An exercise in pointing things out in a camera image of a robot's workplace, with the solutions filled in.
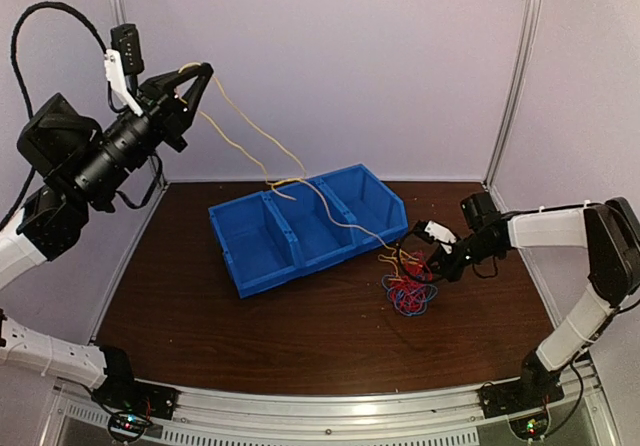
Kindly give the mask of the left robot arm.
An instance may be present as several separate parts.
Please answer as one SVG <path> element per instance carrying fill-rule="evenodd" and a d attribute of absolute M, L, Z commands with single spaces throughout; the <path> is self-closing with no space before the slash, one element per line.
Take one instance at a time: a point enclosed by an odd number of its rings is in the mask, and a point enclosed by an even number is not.
<path fill-rule="evenodd" d="M 2 286 L 71 249 L 91 209 L 113 212 L 120 186 L 159 145 L 183 151 L 184 134 L 212 76 L 212 66 L 202 63 L 147 79 L 107 129 L 79 115 L 61 94 L 50 98 L 17 142 L 44 185 L 1 229 Z M 137 408 L 144 399 L 123 350 L 70 343 L 7 315 L 1 317 L 1 361 L 83 385 L 123 410 Z"/>

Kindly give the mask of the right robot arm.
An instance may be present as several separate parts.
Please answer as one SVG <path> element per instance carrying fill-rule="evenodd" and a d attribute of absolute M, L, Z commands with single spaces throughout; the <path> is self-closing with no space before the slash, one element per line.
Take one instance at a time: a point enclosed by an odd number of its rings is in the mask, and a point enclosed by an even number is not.
<path fill-rule="evenodd" d="M 639 219 L 624 197 L 502 212 L 490 193 L 481 192 L 460 206 L 467 236 L 435 221 L 419 221 L 407 233 L 436 247 L 422 268 L 428 281 L 456 282 L 466 268 L 517 251 L 537 283 L 558 284 L 576 302 L 565 306 L 561 322 L 526 356 L 513 385 L 517 404 L 533 407 L 627 311 L 625 301 L 639 288 Z"/>

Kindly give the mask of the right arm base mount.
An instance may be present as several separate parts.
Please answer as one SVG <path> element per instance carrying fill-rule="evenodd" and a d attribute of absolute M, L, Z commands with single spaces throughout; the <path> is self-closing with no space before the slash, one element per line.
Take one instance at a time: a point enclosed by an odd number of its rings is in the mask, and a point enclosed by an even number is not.
<path fill-rule="evenodd" d="M 542 440 L 551 430 L 549 406 L 564 397 L 559 384 L 539 391 L 525 387 L 520 379 L 503 383 L 486 382 L 478 389 L 484 417 L 506 418 L 514 436 L 529 442 Z"/>

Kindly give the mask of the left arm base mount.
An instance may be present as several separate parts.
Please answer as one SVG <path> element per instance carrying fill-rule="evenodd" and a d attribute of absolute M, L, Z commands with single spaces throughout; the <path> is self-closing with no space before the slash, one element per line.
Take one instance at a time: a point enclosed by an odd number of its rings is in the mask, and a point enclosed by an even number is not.
<path fill-rule="evenodd" d="M 85 390 L 107 414 L 107 433 L 119 444 L 160 438 L 163 432 L 160 420 L 173 418 L 179 397 L 175 388 L 145 382 L 137 382 L 136 391 L 129 397 L 101 389 Z"/>

